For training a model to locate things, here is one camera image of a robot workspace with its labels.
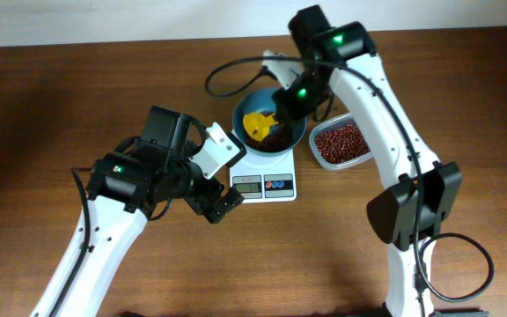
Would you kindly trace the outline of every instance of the scale display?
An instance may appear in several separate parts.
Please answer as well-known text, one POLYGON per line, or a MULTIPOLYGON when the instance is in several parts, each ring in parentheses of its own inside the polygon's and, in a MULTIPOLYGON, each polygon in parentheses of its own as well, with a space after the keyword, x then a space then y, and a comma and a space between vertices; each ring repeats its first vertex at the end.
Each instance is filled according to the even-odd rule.
POLYGON ((240 192, 240 194, 261 192, 260 183, 236 184, 236 189, 240 192))

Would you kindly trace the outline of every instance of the red beans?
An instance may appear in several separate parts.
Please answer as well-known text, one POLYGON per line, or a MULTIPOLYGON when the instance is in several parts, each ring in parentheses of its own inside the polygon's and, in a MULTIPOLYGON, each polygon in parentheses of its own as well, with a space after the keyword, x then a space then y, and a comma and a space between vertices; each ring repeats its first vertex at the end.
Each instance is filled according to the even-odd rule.
MULTIPOLYGON (((262 114, 267 117, 273 113, 262 114)), ((283 123, 279 123, 276 128, 272 128, 271 133, 262 141, 253 140, 246 133, 246 144, 257 151, 269 153, 286 150, 292 144, 292 128, 283 123)))
POLYGON ((371 151, 354 124, 322 133, 314 142, 322 158, 332 164, 347 162, 371 151))

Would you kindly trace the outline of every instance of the white wall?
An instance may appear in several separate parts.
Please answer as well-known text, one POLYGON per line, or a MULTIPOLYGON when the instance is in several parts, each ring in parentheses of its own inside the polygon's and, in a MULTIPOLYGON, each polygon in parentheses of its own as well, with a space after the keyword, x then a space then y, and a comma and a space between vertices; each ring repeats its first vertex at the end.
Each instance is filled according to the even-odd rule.
POLYGON ((507 26, 507 0, 0 0, 0 46, 287 34, 320 4, 333 26, 507 26))

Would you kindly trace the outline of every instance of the green led light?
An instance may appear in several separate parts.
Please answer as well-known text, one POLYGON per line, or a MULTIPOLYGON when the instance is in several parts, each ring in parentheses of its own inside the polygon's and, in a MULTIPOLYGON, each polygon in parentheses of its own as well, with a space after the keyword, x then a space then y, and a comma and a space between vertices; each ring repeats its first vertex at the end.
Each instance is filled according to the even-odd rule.
POLYGON ((298 96, 299 98, 304 98, 304 97, 306 97, 306 89, 305 89, 305 88, 303 88, 303 89, 299 90, 299 91, 297 92, 297 96, 298 96))
POLYGON ((336 35, 334 37, 334 43, 337 44, 337 45, 343 44, 343 34, 336 35))

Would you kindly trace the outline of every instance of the blue bowl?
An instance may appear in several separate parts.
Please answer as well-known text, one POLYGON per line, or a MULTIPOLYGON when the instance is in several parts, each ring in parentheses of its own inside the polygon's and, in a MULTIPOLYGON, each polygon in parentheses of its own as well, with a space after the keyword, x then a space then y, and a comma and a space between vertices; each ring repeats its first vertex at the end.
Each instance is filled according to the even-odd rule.
POLYGON ((278 157, 286 153, 288 150, 292 149, 295 145, 297 145, 298 141, 303 138, 306 130, 306 118, 299 122, 292 129, 292 142, 289 147, 279 151, 279 152, 265 152, 255 150, 246 144, 246 130, 244 129, 244 116, 246 114, 251 114, 253 112, 258 113, 274 113, 277 111, 277 105, 271 99, 271 96, 274 92, 276 92, 276 88, 265 88, 260 89, 254 92, 250 92, 247 96, 244 97, 238 103, 236 108, 234 109, 234 114, 232 116, 232 125, 234 128, 234 134, 238 137, 238 139, 246 146, 248 152, 254 153, 256 155, 260 155, 262 157, 278 157))

